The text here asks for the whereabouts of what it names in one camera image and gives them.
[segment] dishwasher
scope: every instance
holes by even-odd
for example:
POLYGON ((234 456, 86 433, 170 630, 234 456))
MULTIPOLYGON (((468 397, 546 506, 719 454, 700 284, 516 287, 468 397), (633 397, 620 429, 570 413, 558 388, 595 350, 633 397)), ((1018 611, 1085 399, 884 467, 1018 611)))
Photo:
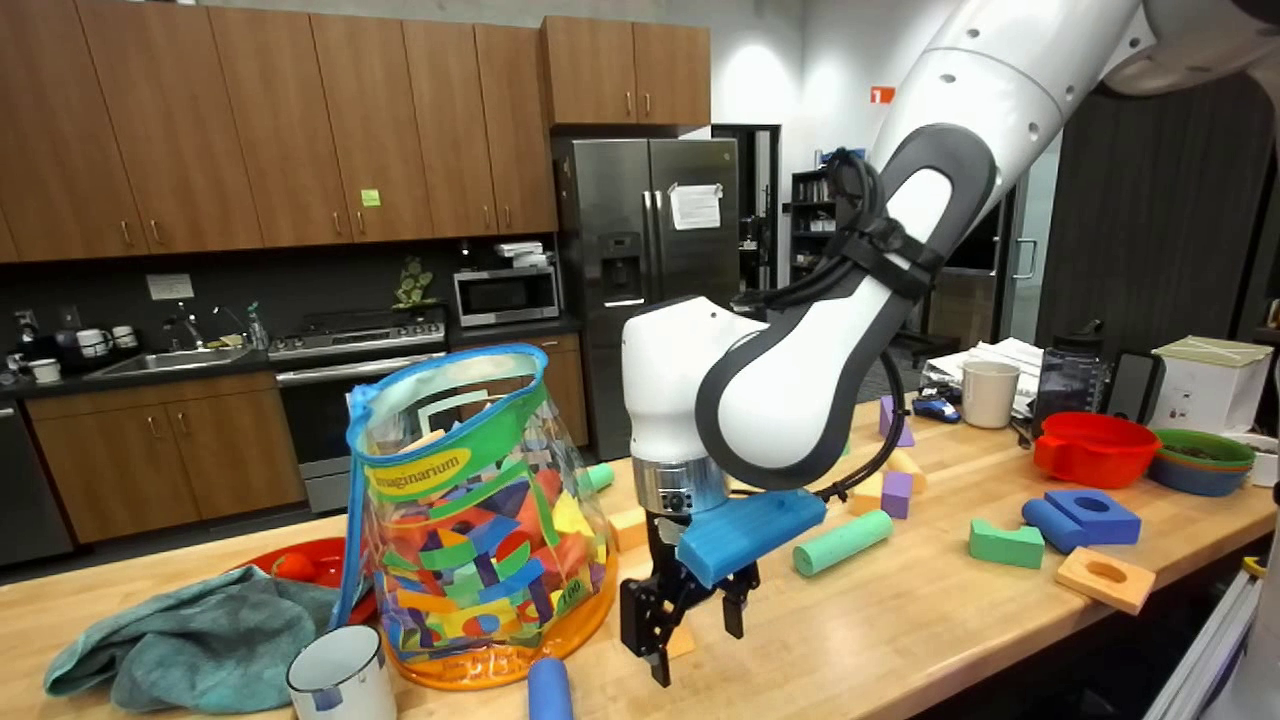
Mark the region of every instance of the dishwasher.
POLYGON ((61 556, 73 547, 30 418, 0 397, 0 566, 61 556))

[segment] microwave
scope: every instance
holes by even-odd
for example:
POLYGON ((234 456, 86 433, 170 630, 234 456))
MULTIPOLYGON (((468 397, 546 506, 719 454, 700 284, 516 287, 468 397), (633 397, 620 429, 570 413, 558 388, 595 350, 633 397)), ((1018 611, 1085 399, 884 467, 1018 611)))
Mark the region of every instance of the microwave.
POLYGON ((558 322, 564 287, 558 263, 461 270, 453 274, 453 307, 461 327, 558 322))

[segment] kitchen sink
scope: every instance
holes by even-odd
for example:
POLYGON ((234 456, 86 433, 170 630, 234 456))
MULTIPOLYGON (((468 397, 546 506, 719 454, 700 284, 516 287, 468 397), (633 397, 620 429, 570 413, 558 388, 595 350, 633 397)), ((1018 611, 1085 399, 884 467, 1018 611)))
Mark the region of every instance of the kitchen sink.
POLYGON ((109 365, 109 370, 88 373, 88 378, 162 378, 162 373, 224 370, 224 365, 244 359, 249 354, 254 350, 234 350, 234 354, 221 354, 221 350, 139 354, 139 358, 127 358, 127 359, 109 365))

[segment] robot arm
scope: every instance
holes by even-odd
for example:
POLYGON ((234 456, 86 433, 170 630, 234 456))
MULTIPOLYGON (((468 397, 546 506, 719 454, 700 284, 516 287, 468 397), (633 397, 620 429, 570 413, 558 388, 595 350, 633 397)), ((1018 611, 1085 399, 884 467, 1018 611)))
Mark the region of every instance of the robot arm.
POLYGON ((689 300, 624 327, 624 405, 651 577, 624 579, 620 611, 624 643, 655 659, 660 681, 665 638, 683 608, 726 588, 726 626, 739 638, 732 611, 755 585, 755 556, 807 529, 768 525, 768 511, 726 511, 726 473, 766 495, 795 495, 826 475, 850 445, 870 365, 1080 102, 1110 76, 1127 90, 1187 83, 1177 65, 1154 55, 1154 28, 1160 48, 1186 55, 1205 53, 1181 36, 1214 36, 1217 76, 1267 55, 1259 45, 1278 53, 1273 36, 1252 31, 1265 24, 1241 18, 1229 0, 962 4, 904 82, 870 166, 832 177, 844 247, 787 287, 768 325, 689 300), (693 566, 703 551, 689 547, 693 538, 745 551, 703 568, 693 566))

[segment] dish towel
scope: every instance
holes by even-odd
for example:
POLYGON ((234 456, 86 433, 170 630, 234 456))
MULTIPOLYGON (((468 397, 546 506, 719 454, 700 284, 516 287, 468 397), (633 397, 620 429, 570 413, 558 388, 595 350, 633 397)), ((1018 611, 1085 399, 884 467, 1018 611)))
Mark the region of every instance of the dish towel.
POLYGON ((151 595, 63 648, 50 695, 114 684, 127 714, 264 714, 284 710, 289 659, 330 630, 331 588, 289 585, 262 568, 151 595))

